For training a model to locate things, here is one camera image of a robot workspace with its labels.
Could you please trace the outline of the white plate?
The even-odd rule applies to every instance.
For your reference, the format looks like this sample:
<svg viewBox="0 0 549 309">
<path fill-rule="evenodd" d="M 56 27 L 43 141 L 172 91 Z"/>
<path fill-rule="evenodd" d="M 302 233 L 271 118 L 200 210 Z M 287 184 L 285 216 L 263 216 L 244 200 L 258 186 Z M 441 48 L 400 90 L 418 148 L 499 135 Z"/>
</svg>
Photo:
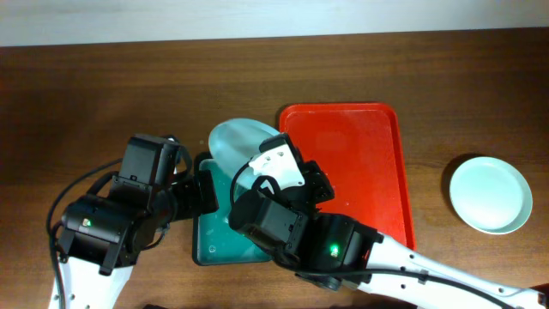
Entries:
<svg viewBox="0 0 549 309">
<path fill-rule="evenodd" d="M 513 233 L 528 221 L 533 194 L 511 164 L 478 156 L 464 161 L 451 175 L 449 200 L 457 215 L 482 233 Z"/>
<path fill-rule="evenodd" d="M 250 118 L 232 118 L 211 130 L 208 149 L 226 177 L 227 191 L 237 171 L 260 154 L 261 143 L 279 134 L 277 129 Z"/>
</svg>

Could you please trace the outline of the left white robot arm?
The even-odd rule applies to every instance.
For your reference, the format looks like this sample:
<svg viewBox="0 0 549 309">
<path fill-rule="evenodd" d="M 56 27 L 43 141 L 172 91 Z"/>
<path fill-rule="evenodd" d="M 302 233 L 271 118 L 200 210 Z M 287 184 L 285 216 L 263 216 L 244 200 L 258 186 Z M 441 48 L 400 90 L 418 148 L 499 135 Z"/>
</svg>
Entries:
<svg viewBox="0 0 549 309">
<path fill-rule="evenodd" d="M 96 175 L 59 221 L 45 225 L 54 282 L 51 308 L 112 308 L 140 254 L 157 247 L 176 221 L 215 212 L 213 176 L 193 164 L 175 136 L 135 134 L 123 157 Z"/>
</svg>

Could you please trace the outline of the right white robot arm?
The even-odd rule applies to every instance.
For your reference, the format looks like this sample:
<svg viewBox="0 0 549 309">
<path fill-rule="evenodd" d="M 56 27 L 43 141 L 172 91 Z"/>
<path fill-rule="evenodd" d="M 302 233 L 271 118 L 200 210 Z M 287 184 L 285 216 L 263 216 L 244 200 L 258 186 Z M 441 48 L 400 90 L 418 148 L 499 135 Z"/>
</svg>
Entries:
<svg viewBox="0 0 549 309">
<path fill-rule="evenodd" d="M 378 294 L 418 308 L 546 308 L 547 294 L 490 282 L 433 261 L 347 215 L 323 213 L 334 199 L 326 174 L 304 161 L 288 134 L 262 142 L 238 170 L 254 180 L 230 195 L 228 224 L 273 262 L 320 288 Z"/>
</svg>

